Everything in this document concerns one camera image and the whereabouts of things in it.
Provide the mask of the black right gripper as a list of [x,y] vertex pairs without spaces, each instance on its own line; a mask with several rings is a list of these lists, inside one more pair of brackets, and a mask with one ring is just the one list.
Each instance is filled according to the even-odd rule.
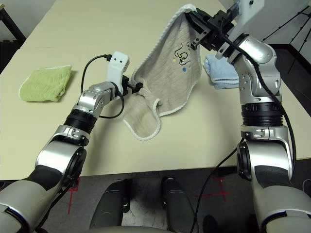
[[220,29],[223,35],[226,35],[234,27],[234,24],[225,18],[226,13],[222,10],[211,16],[204,10],[196,8],[196,12],[185,13],[185,15],[195,30],[194,40],[190,44],[193,50],[197,50],[199,45],[202,45],[209,51],[218,51],[225,42],[220,35]]

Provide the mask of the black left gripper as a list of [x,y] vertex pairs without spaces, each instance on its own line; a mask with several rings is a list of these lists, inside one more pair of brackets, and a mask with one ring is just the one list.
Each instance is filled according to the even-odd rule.
[[122,88],[123,88],[123,96],[126,96],[128,94],[128,90],[132,90],[132,94],[138,93],[141,88],[143,87],[143,83],[137,83],[133,85],[132,83],[129,82],[129,78],[125,75],[122,76]]

